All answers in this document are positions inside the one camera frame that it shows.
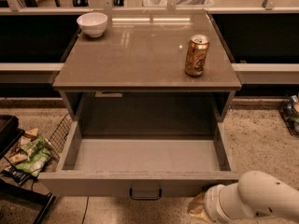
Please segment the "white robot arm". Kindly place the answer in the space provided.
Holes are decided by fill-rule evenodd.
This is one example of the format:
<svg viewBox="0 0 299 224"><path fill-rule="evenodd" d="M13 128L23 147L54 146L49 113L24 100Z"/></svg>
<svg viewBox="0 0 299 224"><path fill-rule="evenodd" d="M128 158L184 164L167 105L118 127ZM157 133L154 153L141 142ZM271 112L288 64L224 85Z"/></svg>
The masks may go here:
<svg viewBox="0 0 299 224"><path fill-rule="evenodd" d="M234 184L213 186L198 194L189 203L188 214L207 224L270 217L298 223L299 190L270 174L249 171Z"/></svg>

